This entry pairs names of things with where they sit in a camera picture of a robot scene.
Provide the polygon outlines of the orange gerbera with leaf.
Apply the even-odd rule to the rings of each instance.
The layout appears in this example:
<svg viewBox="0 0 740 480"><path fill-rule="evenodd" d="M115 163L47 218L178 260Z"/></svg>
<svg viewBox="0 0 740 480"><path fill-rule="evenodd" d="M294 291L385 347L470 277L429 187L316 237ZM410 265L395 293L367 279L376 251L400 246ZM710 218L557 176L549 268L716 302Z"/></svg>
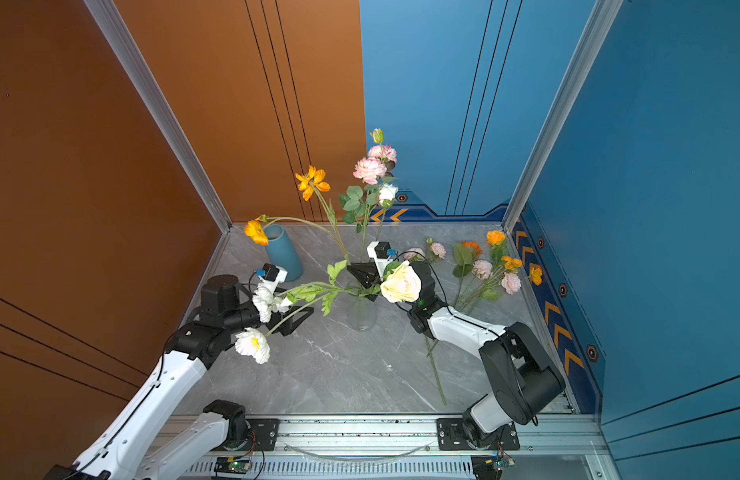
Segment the orange gerbera with leaf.
<svg viewBox="0 0 740 480"><path fill-rule="evenodd" d="M482 255L481 246L473 241L460 242L454 245L455 267L454 276L458 279L458 290L456 297L459 297L464 279L473 272L474 264Z"/></svg>

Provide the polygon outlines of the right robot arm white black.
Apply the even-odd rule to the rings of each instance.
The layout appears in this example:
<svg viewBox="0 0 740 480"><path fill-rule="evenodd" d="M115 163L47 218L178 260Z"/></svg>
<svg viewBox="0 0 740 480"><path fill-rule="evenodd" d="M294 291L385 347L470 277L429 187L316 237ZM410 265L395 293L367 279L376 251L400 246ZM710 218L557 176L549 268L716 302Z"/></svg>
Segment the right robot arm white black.
<svg viewBox="0 0 740 480"><path fill-rule="evenodd" d="M437 294L439 278L424 262L411 265L407 315L416 332L480 359L491 390L462 416L461 436L474 449L496 449L511 425L535 424L566 389L564 375L524 323L491 324L458 312Z"/></svg>

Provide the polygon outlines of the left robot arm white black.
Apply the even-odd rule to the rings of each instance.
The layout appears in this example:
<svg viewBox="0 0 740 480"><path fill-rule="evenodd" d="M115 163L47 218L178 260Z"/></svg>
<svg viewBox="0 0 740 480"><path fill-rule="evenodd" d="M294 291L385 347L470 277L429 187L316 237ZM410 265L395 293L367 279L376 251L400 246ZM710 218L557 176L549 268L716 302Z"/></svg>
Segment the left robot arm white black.
<svg viewBox="0 0 740 480"><path fill-rule="evenodd" d="M237 334L260 325L250 293L234 275L210 278L200 304L166 341L143 386L105 432L69 466L55 465L48 479L177 479L216 447L247 450L255 445L244 406L226 400L208 404L193 424L160 447L150 446L191 388Z"/></svg>

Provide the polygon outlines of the pink rose spray with leaves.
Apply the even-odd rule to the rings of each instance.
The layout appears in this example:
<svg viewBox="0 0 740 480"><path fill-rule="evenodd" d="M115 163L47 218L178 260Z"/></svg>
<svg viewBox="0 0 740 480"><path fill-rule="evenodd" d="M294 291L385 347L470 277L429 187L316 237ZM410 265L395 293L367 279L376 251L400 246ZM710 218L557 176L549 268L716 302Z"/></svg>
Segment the pink rose spray with leaves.
<svg viewBox="0 0 740 480"><path fill-rule="evenodd" d="M360 185L352 185L340 195L340 205L344 211L343 222L356 227L361 239L360 256L363 260L369 258L366 251L370 241L368 230L370 224L375 222L373 216L378 212L375 196L383 183L396 185L393 170L398 161L397 151L386 143L385 133L381 128L372 130L370 138L371 147L354 166L353 177Z"/></svg>

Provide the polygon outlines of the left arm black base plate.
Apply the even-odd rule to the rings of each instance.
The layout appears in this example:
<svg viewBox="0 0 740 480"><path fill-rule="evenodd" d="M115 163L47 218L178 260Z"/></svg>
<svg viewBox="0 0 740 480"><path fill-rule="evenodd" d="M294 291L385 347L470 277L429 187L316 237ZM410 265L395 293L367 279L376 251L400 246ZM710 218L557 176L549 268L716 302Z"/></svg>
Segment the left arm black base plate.
<svg viewBox="0 0 740 480"><path fill-rule="evenodd" d="M232 421L225 440L212 451L241 452L275 449L280 420L277 418L246 419Z"/></svg>

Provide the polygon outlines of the white poppy fuzzy green stem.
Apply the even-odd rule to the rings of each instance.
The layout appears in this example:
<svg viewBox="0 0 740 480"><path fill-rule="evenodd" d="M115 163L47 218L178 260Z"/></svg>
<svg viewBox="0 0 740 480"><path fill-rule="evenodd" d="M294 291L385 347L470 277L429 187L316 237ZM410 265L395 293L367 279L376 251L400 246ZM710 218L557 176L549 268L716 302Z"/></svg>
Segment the white poppy fuzzy green stem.
<svg viewBox="0 0 740 480"><path fill-rule="evenodd" d="M363 287L359 285L343 285L339 277L347 271L345 260L327 266L327 281L312 281L283 291L270 293L258 285L252 291L252 305L258 315L253 326L244 327L237 335L234 348L242 356L252 357L258 364L265 364L270 360L271 348L270 332L280 313L289 307L298 305L299 311L305 307L320 306L321 312L327 316L333 310L333 304L342 295L365 296Z"/></svg>

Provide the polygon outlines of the yellow cosmos flower stem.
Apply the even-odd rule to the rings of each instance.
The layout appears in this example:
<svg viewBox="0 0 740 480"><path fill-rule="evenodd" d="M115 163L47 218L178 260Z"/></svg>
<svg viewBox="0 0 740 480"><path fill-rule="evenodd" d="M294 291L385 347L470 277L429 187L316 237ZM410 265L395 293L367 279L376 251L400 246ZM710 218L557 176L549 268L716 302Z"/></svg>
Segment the yellow cosmos flower stem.
<svg viewBox="0 0 740 480"><path fill-rule="evenodd" d="M319 205L327 215L329 226L326 227L316 221L310 221L305 218L290 216L267 216L259 215L257 218L249 220L243 227L244 234L255 244L268 246L270 240L265 234L265 228L277 223L300 223L321 230L327 233L340 249L344 260L349 263L351 258L344 243L343 237L339 231L337 215L334 207L324 196L331 190L331 185L326 181L327 173L324 169L318 169L313 165L305 173L296 173L295 179L301 196L306 202L316 198Z"/></svg>

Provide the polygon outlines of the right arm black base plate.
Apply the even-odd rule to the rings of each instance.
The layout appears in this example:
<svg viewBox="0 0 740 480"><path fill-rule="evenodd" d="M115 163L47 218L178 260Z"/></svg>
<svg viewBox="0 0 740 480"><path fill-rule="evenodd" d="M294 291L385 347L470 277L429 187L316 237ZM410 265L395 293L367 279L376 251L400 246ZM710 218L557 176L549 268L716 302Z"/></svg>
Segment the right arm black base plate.
<svg viewBox="0 0 740 480"><path fill-rule="evenodd" d="M521 448L514 423L503 425L489 434L482 433L475 424L465 422L463 418L439 418L436 427L442 451L518 451Z"/></svg>

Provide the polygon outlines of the pink peony flower stem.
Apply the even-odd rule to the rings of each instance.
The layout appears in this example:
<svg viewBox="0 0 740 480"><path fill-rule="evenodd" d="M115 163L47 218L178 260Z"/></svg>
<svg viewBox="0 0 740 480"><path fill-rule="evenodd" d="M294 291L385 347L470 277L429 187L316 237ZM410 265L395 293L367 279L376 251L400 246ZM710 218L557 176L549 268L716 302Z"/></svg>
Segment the pink peony flower stem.
<svg viewBox="0 0 740 480"><path fill-rule="evenodd" d="M511 256L503 256L497 263L477 260L472 275L479 281L479 284L461 293L456 300L456 306L461 311L471 313L482 300L497 301L505 294L518 293L522 288L519 275L522 266L521 260Z"/></svg>

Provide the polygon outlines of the small pink rose spray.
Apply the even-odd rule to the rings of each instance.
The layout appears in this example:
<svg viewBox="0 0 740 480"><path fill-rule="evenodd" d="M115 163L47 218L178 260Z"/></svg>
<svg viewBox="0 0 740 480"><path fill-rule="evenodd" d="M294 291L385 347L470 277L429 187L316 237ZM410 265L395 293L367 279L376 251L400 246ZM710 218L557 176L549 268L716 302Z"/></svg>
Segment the small pink rose spray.
<svg viewBox="0 0 740 480"><path fill-rule="evenodd" d="M447 256L447 251L445 247L439 243L436 242L433 238L429 238L427 240L427 248L422 249L419 247L413 247L408 249L406 252L403 253L402 258L411 262L416 261L424 261L427 260L429 262L436 262L438 260L444 260ZM439 375L439 370L436 365L436 361L433 356L433 352L435 347L437 346L437 341L432 341L428 337L425 338L426 342L426 348L427 348L427 358L429 359L429 363L432 369L432 373L434 375L434 380L440 395L440 399L442 401L442 404L444 406L447 405L447 399L444 393L444 389L442 386L442 382Z"/></svg>

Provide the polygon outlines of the single white rose stem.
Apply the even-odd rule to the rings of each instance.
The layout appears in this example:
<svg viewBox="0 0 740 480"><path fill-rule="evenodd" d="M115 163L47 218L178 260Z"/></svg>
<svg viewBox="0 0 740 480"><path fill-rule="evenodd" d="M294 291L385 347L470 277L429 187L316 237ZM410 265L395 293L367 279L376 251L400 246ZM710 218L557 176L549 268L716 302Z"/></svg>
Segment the single white rose stem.
<svg viewBox="0 0 740 480"><path fill-rule="evenodd" d="M375 196L375 206L378 212L373 218L378 225L377 237L381 235L388 210L396 203L398 192L399 188L393 183L383 183Z"/></svg>

